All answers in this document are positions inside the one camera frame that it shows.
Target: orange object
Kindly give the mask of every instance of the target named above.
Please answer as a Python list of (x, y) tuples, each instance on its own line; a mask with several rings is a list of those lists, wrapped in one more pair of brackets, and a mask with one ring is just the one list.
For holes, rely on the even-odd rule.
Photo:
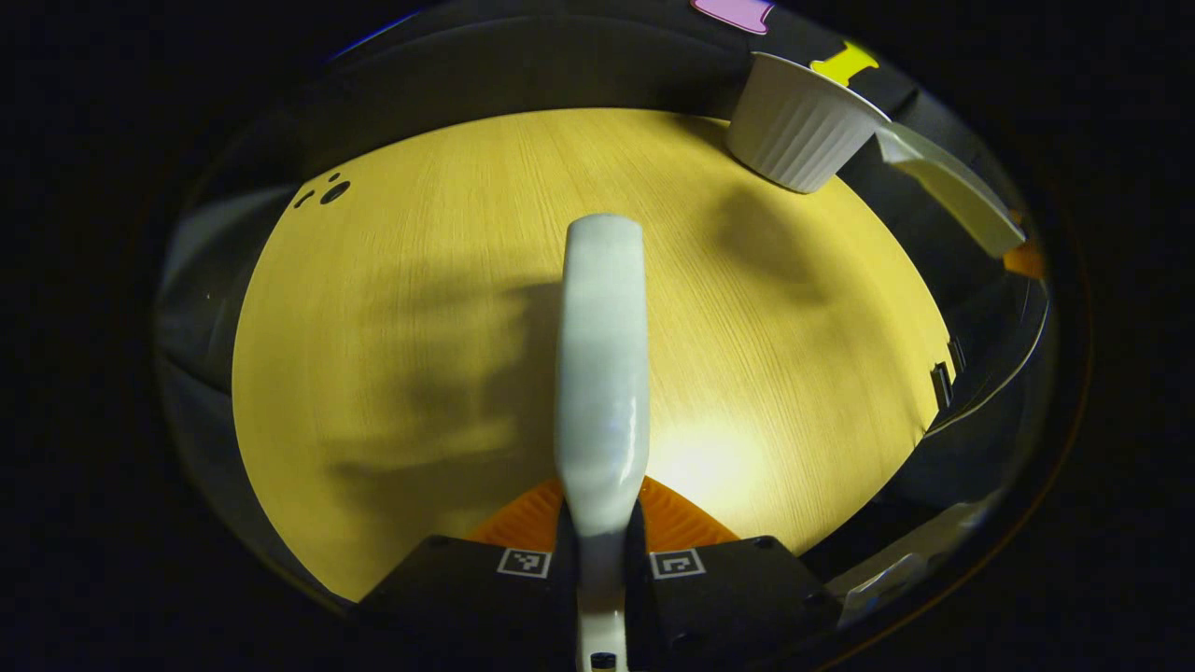
[[(556, 478), (545, 481), (502, 507), (470, 540), (532, 551), (556, 548), (556, 523), (564, 490)], [(646, 525), (648, 551), (662, 552), (734, 542), (739, 536), (672, 488), (644, 478), (639, 503)]]
[(1005, 252), (1004, 268), (1035, 280), (1046, 277), (1046, 262), (1032, 240), (1027, 240), (1019, 248)]

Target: black hole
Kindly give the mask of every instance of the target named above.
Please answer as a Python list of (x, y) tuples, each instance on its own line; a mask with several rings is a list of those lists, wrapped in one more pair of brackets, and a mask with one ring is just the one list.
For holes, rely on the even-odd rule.
[(589, 654), (589, 667), (593, 670), (613, 670), (618, 656), (613, 653), (600, 652)]
[(344, 194), (348, 190), (349, 190), (349, 183), (348, 182), (342, 182), (342, 183), (337, 184), (336, 187), (329, 189), (327, 194), (324, 194), (324, 196), (319, 200), (319, 202), (326, 206), (326, 204), (331, 203), (332, 201), (339, 198), (341, 194)]
[(700, 646), (704, 640), (705, 637), (697, 633), (681, 633), (673, 637), (672, 648), (678, 650), (693, 649)]

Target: black screw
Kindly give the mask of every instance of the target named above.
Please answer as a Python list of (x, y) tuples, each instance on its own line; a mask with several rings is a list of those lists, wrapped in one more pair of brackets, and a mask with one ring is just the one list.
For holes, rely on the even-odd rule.
[(686, 630), (673, 637), (672, 648), (674, 650), (693, 649), (700, 646), (704, 640), (705, 637), (701, 635)]
[(827, 603), (829, 603), (829, 595), (822, 592), (809, 593), (804, 599), (804, 604), (809, 609), (819, 609), (826, 606)]

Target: white plastic piece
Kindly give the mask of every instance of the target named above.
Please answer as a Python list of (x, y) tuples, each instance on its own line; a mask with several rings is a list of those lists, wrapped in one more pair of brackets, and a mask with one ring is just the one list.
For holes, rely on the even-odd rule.
[(802, 194), (829, 182), (888, 115), (858, 93), (771, 54), (755, 56), (727, 132), (748, 167)]
[(577, 531), (577, 668), (626, 670), (623, 548), (648, 465), (643, 230), (618, 215), (569, 226), (557, 369), (556, 469)]
[(891, 123), (876, 130), (884, 163), (917, 178), (992, 258), (1025, 242), (999, 196), (980, 176), (913, 129)]
[(929, 566), (920, 554), (911, 552), (896, 561), (891, 567), (876, 574), (864, 584), (851, 588), (842, 600), (842, 613), (838, 619), (838, 629), (858, 622), (901, 595), (929, 573)]

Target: black background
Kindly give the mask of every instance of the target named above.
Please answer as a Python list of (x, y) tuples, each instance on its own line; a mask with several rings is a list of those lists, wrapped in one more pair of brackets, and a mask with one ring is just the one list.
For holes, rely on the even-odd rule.
[[(163, 244), (177, 163), (231, 130), (209, 120), (244, 118), (403, 12), (393, 2), (178, 5), (33, 2), (7, 22), (19, 53), (8, 273), (29, 279), (27, 293), (8, 283), (18, 288), (17, 373), (29, 381), (11, 403), (18, 658), (37, 667), (364, 665), (353, 660), (351, 634), (246, 562), (178, 471), (149, 365), (155, 279), (136, 259)], [(1181, 236), (1190, 218), (1177, 196), (1190, 143), (1178, 98), (1191, 75), (1191, 11), (850, 5), (798, 11), (864, 36), (964, 118), (1001, 118), (1034, 139), (1080, 237), (1095, 369), (1071, 459), (1028, 525), (847, 667), (1190, 664), (1190, 581), (1179, 568), (1191, 460), (1165, 448), (1190, 444), (1190, 358), (1179, 344), (1190, 338)], [(184, 171), (202, 169), (202, 152), (188, 160)]]

